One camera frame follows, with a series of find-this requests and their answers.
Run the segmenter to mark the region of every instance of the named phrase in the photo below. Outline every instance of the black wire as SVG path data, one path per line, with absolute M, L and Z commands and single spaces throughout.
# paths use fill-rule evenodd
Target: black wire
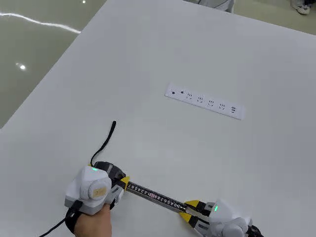
M 82 201 L 76 200 L 74 202 L 74 204 L 70 207 L 70 212 L 68 213 L 68 215 L 66 215 L 66 217 L 64 219 L 62 219 L 60 222 L 58 222 L 55 226 L 53 226 L 49 231 L 47 231 L 46 233 L 42 234 L 39 237 L 44 237 L 46 235 L 48 235 L 50 232 L 52 232 L 54 229 L 58 228 L 61 224 L 63 224 L 65 222 L 65 220 L 72 216 L 74 214 L 75 211 L 78 211 L 83 205 Z
M 106 139 L 105 142 L 102 144 L 101 148 L 100 148 L 99 150 L 97 150 L 97 152 L 94 153 L 94 155 L 92 156 L 91 161 L 90 161 L 90 165 L 91 165 L 92 167 L 93 167 L 92 162 L 93 162 L 94 157 L 95 157 L 97 154 L 99 154 L 99 152 L 101 152 L 101 151 L 105 148 L 105 146 L 106 146 L 107 143 L 109 142 L 109 140 L 110 140 L 110 138 L 111 138 L 111 136 L 112 136 L 112 134 L 113 134 L 113 132 L 114 132 L 114 129 L 115 129 L 116 124 L 117 124 L 116 121 L 113 121 L 113 122 L 112 122 L 112 126 L 111 126 L 111 129 L 110 129 L 110 132 L 109 132 L 109 135 L 108 135 L 107 139 Z
M 56 229 L 57 227 L 59 227 L 61 224 L 63 224 L 66 220 L 66 217 L 64 219 L 62 219 L 60 222 L 58 222 L 57 225 L 55 225 L 53 228 L 51 228 L 49 231 L 47 231 L 45 234 L 42 234 L 41 236 L 39 237 L 44 237 L 46 235 L 48 235 L 50 232 L 52 232 L 54 229 Z

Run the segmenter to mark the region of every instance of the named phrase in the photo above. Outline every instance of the shiny floor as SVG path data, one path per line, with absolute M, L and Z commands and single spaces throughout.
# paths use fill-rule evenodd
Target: shiny floor
M 106 0 L 0 0 L 0 128 Z M 235 14 L 316 35 L 316 11 L 289 0 L 236 0 Z
M 316 4 L 309 15 L 300 15 L 290 0 L 236 0 L 235 14 L 316 35 Z

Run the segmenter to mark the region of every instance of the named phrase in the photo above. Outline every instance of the hand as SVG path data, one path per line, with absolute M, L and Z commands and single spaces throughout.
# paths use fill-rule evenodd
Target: hand
M 75 225 L 76 237 L 111 237 L 112 226 L 110 206 L 103 208 L 93 216 L 81 214 Z

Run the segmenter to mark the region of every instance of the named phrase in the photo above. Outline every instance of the power strip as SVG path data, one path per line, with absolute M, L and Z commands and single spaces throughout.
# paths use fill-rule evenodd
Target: power strip
M 244 106 L 235 103 L 226 102 L 212 96 L 196 93 L 183 87 L 170 84 L 167 88 L 165 96 L 182 102 L 195 105 L 207 110 L 227 115 L 235 119 L 243 120 L 245 115 Z

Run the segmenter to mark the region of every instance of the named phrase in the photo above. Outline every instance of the person's foot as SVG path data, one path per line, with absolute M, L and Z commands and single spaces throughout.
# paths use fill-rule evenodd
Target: person's foot
M 310 13 L 311 7 L 304 4 L 304 0 L 291 0 L 291 6 L 302 15 Z

